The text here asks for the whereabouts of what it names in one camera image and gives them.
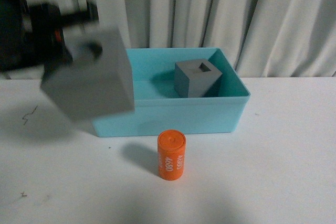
gray block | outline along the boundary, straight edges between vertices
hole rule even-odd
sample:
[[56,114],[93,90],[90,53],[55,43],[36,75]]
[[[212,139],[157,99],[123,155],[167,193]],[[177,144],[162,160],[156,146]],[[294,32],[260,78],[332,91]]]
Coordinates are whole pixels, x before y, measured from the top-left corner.
[[181,98],[216,97],[222,73],[207,59],[175,63],[174,88]]
[[73,121],[134,111],[132,69],[117,28],[66,40],[74,61],[41,89]]

white table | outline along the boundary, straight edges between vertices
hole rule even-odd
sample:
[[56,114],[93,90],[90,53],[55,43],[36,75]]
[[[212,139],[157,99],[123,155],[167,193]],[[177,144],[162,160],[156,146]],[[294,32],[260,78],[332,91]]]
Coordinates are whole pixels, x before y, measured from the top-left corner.
[[38,81],[1,80],[0,223],[336,223],[336,78],[243,82],[237,130],[187,135],[168,182],[156,136],[95,137]]

blue plastic bin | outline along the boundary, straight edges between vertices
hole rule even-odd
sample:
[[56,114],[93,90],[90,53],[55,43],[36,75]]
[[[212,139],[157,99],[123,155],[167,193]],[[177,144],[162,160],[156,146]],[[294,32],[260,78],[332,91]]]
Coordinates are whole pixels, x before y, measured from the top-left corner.
[[[250,97],[218,48],[128,49],[135,111],[93,120],[100,137],[232,132]],[[218,97],[179,98],[174,90],[177,61],[208,59],[222,73]]]

